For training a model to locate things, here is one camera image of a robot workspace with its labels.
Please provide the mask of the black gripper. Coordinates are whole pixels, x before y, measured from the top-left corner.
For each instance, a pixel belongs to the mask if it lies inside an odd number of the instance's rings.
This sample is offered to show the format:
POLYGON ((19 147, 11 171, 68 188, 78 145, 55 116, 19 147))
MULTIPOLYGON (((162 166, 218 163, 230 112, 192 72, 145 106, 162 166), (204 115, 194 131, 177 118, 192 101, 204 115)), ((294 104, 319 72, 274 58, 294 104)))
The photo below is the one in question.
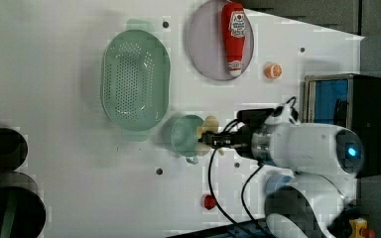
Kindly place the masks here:
POLYGON ((252 137, 253 130, 250 127, 241 127, 236 132, 203 133, 200 141, 212 149, 234 149, 240 157, 252 158, 252 137))

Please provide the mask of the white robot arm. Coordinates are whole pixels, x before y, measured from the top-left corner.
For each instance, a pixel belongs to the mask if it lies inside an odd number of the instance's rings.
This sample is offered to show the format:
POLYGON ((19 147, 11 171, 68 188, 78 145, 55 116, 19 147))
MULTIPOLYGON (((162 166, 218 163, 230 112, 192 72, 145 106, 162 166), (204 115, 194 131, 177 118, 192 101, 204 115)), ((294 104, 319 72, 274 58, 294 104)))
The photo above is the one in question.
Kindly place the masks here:
POLYGON ((265 197, 265 221, 275 238, 336 238, 329 226, 355 199, 355 181, 364 163, 356 133, 330 124, 280 123, 201 132, 198 140, 294 173, 265 197))

